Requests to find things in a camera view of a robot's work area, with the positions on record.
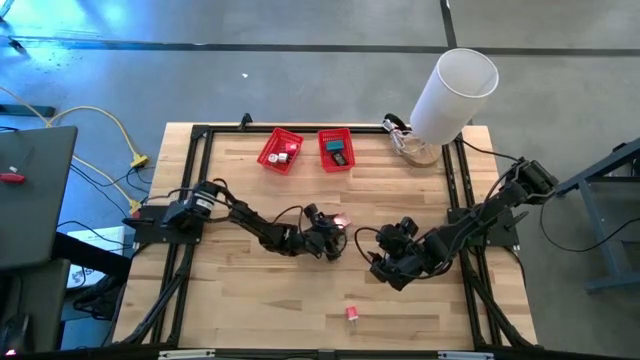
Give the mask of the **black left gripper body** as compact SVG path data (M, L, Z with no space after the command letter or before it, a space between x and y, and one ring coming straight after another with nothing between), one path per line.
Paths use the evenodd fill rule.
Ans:
M341 225L321 225L316 223L304 230L302 238L306 252L318 259L325 256L328 261L337 260L346 248L348 239L347 235L332 236L331 228L334 226Z

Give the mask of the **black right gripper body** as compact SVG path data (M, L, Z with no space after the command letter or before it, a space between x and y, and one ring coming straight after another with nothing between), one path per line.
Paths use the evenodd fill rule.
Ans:
M386 256L388 273L403 275L431 274L440 262L427 254L422 243L416 243L405 236L382 237L379 246Z

